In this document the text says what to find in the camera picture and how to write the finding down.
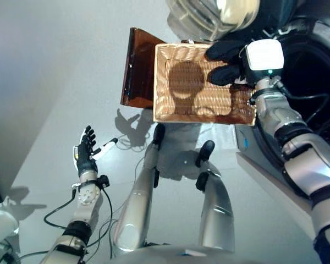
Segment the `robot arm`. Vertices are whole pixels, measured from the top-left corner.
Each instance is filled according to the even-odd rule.
[[[206,55],[229,64],[211,73],[212,83],[242,82],[238,78],[244,76],[246,83],[255,86],[251,103],[256,105],[258,122],[280,144],[286,181],[311,201],[317,234],[314,248],[323,263],[330,263],[330,147],[313,133],[284,95],[289,94],[279,77],[284,64],[281,44],[258,40],[242,48],[239,41],[227,40],[213,45]]]
[[[100,207],[101,189],[109,186],[107,176],[97,176],[96,160],[105,154],[117,142],[112,139],[93,151],[95,135],[90,126],[84,130],[80,144],[73,149],[74,164],[80,181],[73,185],[73,192],[78,188],[78,205],[73,218],[46,257],[43,264],[84,263],[87,244],[94,231]]]
[[[262,50],[254,50],[255,54],[250,54],[248,45],[243,55],[243,61],[249,62],[249,67],[245,67],[248,72],[246,76],[251,79],[248,82],[256,83],[254,101],[257,117],[263,130],[276,138],[282,148],[282,154],[287,160],[283,174],[288,183],[296,192],[302,191],[310,199],[312,221],[317,234],[314,249],[323,263],[330,263],[330,146],[308,128],[298,112],[290,108],[278,76],[264,76],[256,81],[263,71],[272,69],[265,65],[263,69],[255,71],[251,65],[257,53],[259,59],[264,60],[264,56],[261,56],[266,51],[264,45],[261,45]],[[278,61],[282,53],[267,55],[272,61]]]

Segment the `black wire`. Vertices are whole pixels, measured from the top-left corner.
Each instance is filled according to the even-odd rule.
[[[4,239],[4,241],[7,243],[7,245],[10,247],[11,249],[11,255],[13,254],[13,247],[12,247],[12,244],[7,240],[7,239]]]
[[[49,216],[51,216],[52,214],[56,213],[57,211],[61,210],[62,208],[68,206],[76,197],[76,189],[73,189],[72,190],[72,197],[69,201],[67,201],[66,203],[64,203],[63,205],[57,207],[56,209],[54,209],[53,211],[51,211],[50,213],[48,213],[46,216],[44,216],[44,222],[46,224],[48,224],[49,226],[52,226],[52,227],[57,227],[57,228],[61,228],[61,229],[66,229],[66,227],[63,227],[62,225],[58,225],[58,224],[54,224],[54,223],[51,223],[50,221],[47,220],[47,218]]]
[[[313,119],[313,117],[326,106],[326,104],[330,99],[330,95],[327,93],[319,93],[317,95],[310,95],[310,96],[294,96],[290,94],[290,92],[286,89],[285,86],[280,86],[279,88],[281,89],[282,93],[284,93],[287,96],[287,98],[292,100],[310,100],[310,99],[324,97],[324,101],[320,104],[320,106],[313,112],[313,114],[311,114],[308,118],[306,118],[305,120],[306,123],[309,123]]]
[[[23,255],[22,257],[19,257],[18,259],[16,259],[15,264],[19,263],[22,259],[25,259],[26,257],[31,257],[31,256],[35,256],[35,255],[41,255],[41,254],[47,254],[49,251],[37,251],[37,252],[33,252],[33,253],[29,253],[26,255]]]
[[[113,255],[113,246],[111,243],[111,231],[112,231],[112,227],[114,226],[114,224],[117,223],[117,220],[115,220],[110,227],[110,231],[109,231],[109,248],[110,248],[110,259],[112,259],[112,255]]]
[[[103,224],[100,229],[99,229],[99,233],[98,233],[98,239],[96,241],[94,241],[92,244],[88,245],[87,247],[91,247],[93,245],[95,245],[96,243],[98,243],[98,246],[97,246],[97,249],[95,250],[95,252],[93,253],[93,255],[91,255],[87,260],[86,260],[86,263],[88,261],[90,261],[94,256],[95,254],[98,252],[99,250],[99,247],[100,247],[100,240],[107,234],[108,231],[110,231],[110,227],[111,227],[111,222],[112,222],[112,217],[113,217],[113,211],[112,211],[112,204],[111,204],[111,200],[110,200],[110,197],[109,195],[106,193],[106,191],[104,189],[101,189],[104,194],[106,195],[106,198],[108,199],[108,202],[109,202],[109,206],[110,206],[110,221],[106,222],[105,224]],[[103,236],[100,236],[100,232],[101,232],[101,229],[107,224],[109,223],[109,226],[108,228],[106,229],[106,231],[104,232]]]

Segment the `gray wall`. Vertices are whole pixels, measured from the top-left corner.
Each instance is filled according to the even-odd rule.
[[[90,27],[96,23],[92,19],[95,4],[97,1],[0,0],[3,196],[94,33]]]

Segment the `black glove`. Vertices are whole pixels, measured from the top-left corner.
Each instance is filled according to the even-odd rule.
[[[210,61],[224,61],[227,66],[215,68],[209,74],[209,81],[216,85],[232,84],[235,79],[244,75],[243,65],[239,58],[239,52],[244,48],[245,43],[239,40],[218,41],[211,46],[206,57]]]
[[[87,126],[81,136],[81,141],[78,146],[75,146],[74,158],[76,160],[76,166],[79,175],[86,170],[98,171],[95,160],[92,158],[93,146],[95,145],[95,134],[94,130],[91,129],[90,125]]]
[[[223,40],[216,42],[207,52],[206,57],[212,61],[227,62],[227,66],[215,68],[209,74],[209,81],[216,85],[227,85],[236,79],[254,87],[255,83],[269,73],[266,70],[251,70],[246,54],[246,44],[239,40]],[[280,75],[281,69],[274,70],[274,75]]]

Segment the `wicker basket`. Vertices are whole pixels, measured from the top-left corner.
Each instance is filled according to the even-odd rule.
[[[243,85],[217,86],[209,72],[223,62],[205,58],[207,44],[158,44],[155,48],[153,119],[157,122],[254,125],[254,92]]]

